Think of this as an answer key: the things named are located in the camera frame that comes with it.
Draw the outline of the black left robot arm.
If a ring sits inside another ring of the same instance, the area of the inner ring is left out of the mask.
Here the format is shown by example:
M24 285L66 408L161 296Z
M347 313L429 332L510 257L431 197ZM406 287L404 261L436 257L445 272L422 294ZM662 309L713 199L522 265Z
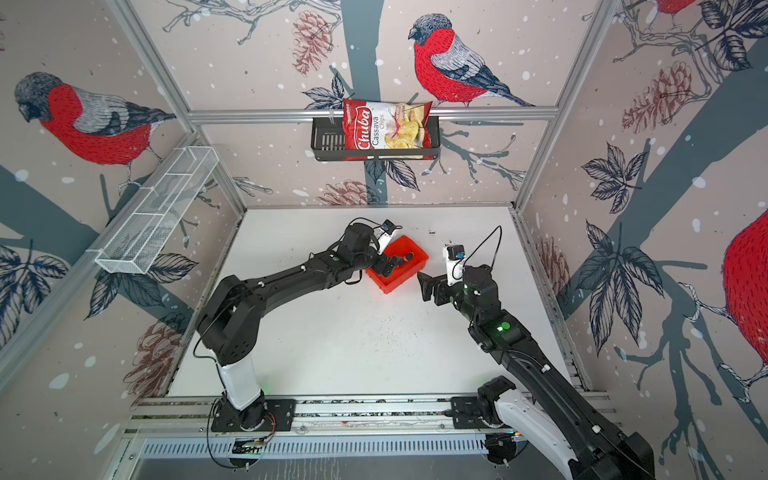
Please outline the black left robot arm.
M423 269L428 255L412 240L398 239L400 228L389 220L374 224L357 217L337 241L295 267L247 280L230 275L219 282L196 326L224 388L212 409L220 415L213 423L217 432L280 428L277 408L267 402L249 359L264 316L304 295L354 285L354 274L367 274L387 294Z

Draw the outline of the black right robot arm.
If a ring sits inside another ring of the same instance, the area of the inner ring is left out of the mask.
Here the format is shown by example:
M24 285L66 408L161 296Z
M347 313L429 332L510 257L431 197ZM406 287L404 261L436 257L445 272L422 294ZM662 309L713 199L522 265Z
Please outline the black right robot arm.
M652 479L654 453L639 434L625 434L575 389L529 330L500 302L488 265L450 275L417 276L424 301L451 305L480 349L509 372L478 390L483 421L520 432L566 479Z

